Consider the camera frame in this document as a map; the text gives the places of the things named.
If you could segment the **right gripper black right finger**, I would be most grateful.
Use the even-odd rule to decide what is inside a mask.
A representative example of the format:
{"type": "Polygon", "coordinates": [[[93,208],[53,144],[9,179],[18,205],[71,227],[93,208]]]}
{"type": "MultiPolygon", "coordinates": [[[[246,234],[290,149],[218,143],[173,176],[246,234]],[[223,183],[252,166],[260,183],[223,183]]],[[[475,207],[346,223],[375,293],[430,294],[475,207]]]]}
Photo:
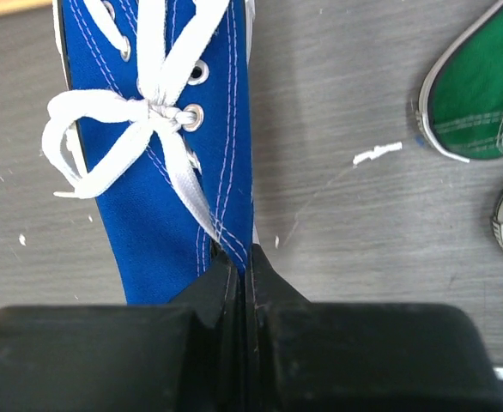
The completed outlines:
{"type": "Polygon", "coordinates": [[[503,411],[480,333],[455,306],[311,302],[254,245],[245,313],[250,411],[503,411]]]}

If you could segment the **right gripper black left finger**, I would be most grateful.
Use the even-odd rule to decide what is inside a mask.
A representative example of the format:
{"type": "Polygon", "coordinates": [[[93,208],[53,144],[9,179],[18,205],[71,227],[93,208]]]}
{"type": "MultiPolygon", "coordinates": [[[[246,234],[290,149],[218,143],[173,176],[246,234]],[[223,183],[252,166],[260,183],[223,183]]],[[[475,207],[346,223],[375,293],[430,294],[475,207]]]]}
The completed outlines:
{"type": "Polygon", "coordinates": [[[238,292],[220,254],[164,305],[0,308],[0,411],[235,411],[238,292]]]}

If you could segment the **blue sneaker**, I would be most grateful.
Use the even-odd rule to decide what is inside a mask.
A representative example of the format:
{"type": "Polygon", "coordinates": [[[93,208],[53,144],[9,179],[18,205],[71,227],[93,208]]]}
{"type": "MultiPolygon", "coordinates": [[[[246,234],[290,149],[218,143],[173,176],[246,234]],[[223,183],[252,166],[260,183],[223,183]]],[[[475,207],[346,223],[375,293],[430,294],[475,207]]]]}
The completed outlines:
{"type": "Polygon", "coordinates": [[[67,90],[41,145],[64,198],[93,199],[131,304],[166,303],[257,233],[252,1],[56,1],[67,90]]]}

